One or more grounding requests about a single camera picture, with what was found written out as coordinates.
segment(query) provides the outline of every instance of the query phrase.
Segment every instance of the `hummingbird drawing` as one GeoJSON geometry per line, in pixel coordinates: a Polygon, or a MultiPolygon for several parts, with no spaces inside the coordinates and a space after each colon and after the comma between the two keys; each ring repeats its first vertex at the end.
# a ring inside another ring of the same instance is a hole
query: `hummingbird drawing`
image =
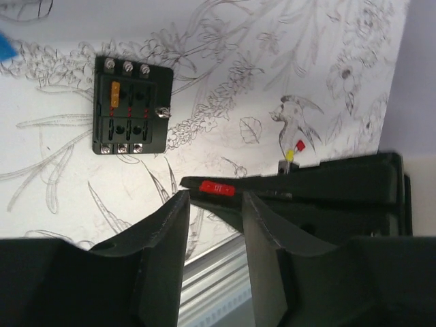
{"type": "Polygon", "coordinates": [[[315,151],[314,138],[321,140],[320,135],[305,121],[304,110],[316,110],[324,114],[322,109],[312,101],[297,95],[285,95],[281,99],[281,105],[270,112],[273,121],[283,121],[285,125],[279,134],[279,144],[283,156],[289,150],[294,150],[298,139],[296,134],[301,132],[315,151]]]}

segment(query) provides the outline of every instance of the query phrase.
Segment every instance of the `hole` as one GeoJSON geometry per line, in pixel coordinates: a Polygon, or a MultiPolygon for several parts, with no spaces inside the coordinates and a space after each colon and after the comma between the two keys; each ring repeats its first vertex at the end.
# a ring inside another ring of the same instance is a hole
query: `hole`
{"type": "Polygon", "coordinates": [[[116,244],[113,242],[102,242],[94,245],[91,250],[92,251],[101,251],[101,250],[109,250],[116,247],[116,244]]]}
{"type": "Polygon", "coordinates": [[[315,235],[316,227],[311,223],[304,223],[300,226],[300,228],[310,235],[315,235]]]}
{"type": "Polygon", "coordinates": [[[139,135],[141,134],[142,128],[140,126],[135,126],[132,131],[135,135],[139,135]]]}
{"type": "Polygon", "coordinates": [[[124,131],[125,131],[125,128],[124,128],[123,126],[118,125],[118,126],[115,128],[115,132],[116,132],[117,134],[123,134],[124,131]]]}
{"type": "Polygon", "coordinates": [[[136,99],[141,101],[145,98],[145,94],[143,92],[136,92],[136,99]]]}
{"type": "Polygon", "coordinates": [[[126,91],[123,91],[123,90],[121,90],[120,91],[120,99],[124,99],[125,97],[127,97],[127,92],[126,91]]]}

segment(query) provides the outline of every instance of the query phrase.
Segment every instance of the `red fuse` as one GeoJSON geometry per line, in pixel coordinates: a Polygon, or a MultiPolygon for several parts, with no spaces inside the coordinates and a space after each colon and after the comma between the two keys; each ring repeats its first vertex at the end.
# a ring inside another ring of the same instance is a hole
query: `red fuse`
{"type": "Polygon", "coordinates": [[[306,148],[306,145],[302,140],[299,140],[295,147],[297,148],[298,152],[301,152],[306,148]]]}
{"type": "Polygon", "coordinates": [[[235,188],[230,185],[204,181],[200,185],[200,191],[205,193],[217,194],[219,196],[234,196],[235,188]]]}

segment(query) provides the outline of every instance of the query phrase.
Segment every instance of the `gray wall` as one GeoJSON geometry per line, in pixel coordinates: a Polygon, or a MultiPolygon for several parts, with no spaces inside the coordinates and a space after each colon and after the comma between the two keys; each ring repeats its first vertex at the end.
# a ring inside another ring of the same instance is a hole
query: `gray wall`
{"type": "Polygon", "coordinates": [[[380,150],[436,154],[436,1],[411,0],[380,150]]]}

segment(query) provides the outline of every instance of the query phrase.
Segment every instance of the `blue tape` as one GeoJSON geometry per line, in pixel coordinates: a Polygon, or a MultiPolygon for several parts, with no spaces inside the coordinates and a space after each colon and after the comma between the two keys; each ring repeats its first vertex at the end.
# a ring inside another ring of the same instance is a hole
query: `blue tape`
{"type": "Polygon", "coordinates": [[[17,52],[12,48],[6,37],[0,34],[0,62],[15,57],[17,52]]]}

